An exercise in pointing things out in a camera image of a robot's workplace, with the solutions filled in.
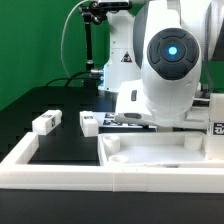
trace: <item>circular blue indicator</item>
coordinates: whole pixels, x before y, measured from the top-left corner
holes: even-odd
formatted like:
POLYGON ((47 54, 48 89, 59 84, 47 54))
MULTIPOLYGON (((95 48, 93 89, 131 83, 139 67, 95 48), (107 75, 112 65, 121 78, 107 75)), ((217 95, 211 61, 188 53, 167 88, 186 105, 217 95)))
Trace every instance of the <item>circular blue indicator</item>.
POLYGON ((170 47, 168 49, 168 51, 169 51, 170 55, 175 55, 177 53, 177 48, 176 47, 170 47))

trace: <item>green wall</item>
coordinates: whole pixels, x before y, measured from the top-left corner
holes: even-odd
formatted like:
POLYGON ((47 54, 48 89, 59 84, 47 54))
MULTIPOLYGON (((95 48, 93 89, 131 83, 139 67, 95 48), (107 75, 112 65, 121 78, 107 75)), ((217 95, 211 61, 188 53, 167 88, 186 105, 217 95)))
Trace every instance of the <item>green wall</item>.
MULTIPOLYGON (((0 110, 33 87, 67 77, 60 59, 61 35, 65 20, 77 2, 1 0, 0 110)), ((93 56, 98 66, 108 58, 108 29, 106 22, 92 29, 93 56)), ((83 19, 76 12, 65 36, 65 62, 71 74, 85 70, 84 34, 83 19)), ((220 76, 223 63, 214 62, 210 66, 215 87, 224 88, 224 77, 220 76)))

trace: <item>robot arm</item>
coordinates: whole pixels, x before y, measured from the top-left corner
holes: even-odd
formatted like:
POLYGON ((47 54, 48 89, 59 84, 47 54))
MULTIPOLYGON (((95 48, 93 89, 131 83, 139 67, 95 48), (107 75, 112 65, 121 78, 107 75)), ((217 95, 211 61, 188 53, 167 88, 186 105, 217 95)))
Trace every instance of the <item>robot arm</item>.
POLYGON ((169 2, 174 3, 150 1, 135 18, 134 50, 141 80, 122 84, 116 119, 142 125, 206 128, 204 109, 200 111, 204 118, 198 119, 196 114, 189 120, 189 114, 195 111, 192 104, 201 62, 206 54, 210 59, 214 53, 223 23, 223 1, 176 1, 180 13, 169 9, 169 2), (210 9, 211 21, 207 16, 210 9), (211 24, 208 32, 206 21, 211 24))

